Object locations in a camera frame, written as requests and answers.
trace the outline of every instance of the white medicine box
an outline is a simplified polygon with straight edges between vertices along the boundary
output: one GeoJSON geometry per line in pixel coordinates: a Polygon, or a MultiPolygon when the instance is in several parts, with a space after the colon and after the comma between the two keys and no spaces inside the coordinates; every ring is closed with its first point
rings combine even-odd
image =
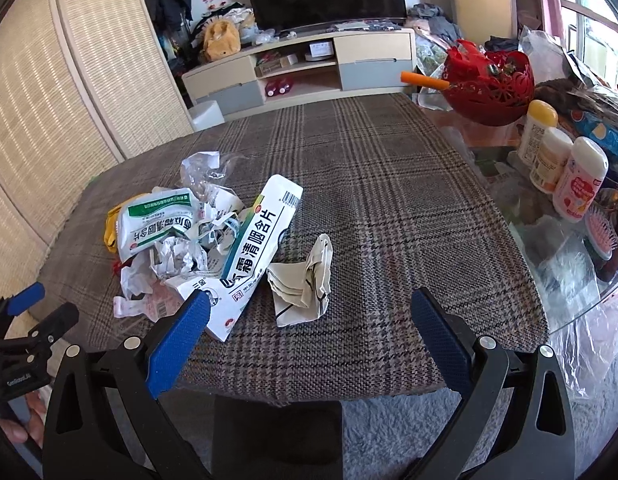
{"type": "Polygon", "coordinates": [[[311,55],[317,56],[333,56],[333,42],[332,41],[314,41],[309,43],[309,50],[311,55]]]}

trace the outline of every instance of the blue packaging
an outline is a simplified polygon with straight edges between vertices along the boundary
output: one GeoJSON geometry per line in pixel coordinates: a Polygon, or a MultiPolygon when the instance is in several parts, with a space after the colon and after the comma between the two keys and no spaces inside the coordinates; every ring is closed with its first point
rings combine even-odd
{"type": "Polygon", "coordinates": [[[573,125],[581,136],[618,156],[618,130],[601,121],[595,115],[580,110],[571,111],[573,125]]]}

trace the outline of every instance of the stuffed toy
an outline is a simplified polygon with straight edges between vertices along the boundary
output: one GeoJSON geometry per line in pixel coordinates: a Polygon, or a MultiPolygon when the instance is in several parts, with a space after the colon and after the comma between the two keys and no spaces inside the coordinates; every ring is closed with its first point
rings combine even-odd
{"type": "Polygon", "coordinates": [[[223,59],[240,51],[240,35],[230,20],[217,20],[205,30],[203,51],[210,61],[223,59]]]}

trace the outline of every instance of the plaid tablecloth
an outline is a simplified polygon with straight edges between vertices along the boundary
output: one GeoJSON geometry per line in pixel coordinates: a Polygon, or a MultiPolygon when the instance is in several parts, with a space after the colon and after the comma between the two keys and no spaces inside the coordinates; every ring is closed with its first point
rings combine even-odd
{"type": "Polygon", "coordinates": [[[513,349],[547,338],[521,254],[470,168],[402,94],[285,108],[173,140],[101,174],[84,190],[40,272],[47,297],[81,311],[67,339],[89,349],[144,333],[112,315],[120,294],[102,243],[107,211],[153,186],[177,187],[180,161],[203,150],[248,160],[228,185],[246,204],[282,174],[304,187],[275,261],[303,261],[320,233],[334,247],[327,313],[277,328],[261,280],[225,343],[201,337],[179,384],[288,402],[421,393],[443,384],[409,313],[426,285],[442,306],[513,349]]]}

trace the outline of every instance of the woven screen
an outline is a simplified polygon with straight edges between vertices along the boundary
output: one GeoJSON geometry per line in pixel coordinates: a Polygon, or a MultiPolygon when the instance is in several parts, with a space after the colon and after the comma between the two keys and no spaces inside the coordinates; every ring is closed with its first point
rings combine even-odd
{"type": "Polygon", "coordinates": [[[67,68],[49,0],[0,24],[0,186],[51,244],[86,184],[116,164],[67,68]]]}
{"type": "Polygon", "coordinates": [[[122,153],[193,132],[142,0],[58,0],[67,39],[122,153]]]}
{"type": "Polygon", "coordinates": [[[0,297],[36,281],[47,246],[24,222],[0,187],[0,297]]]}

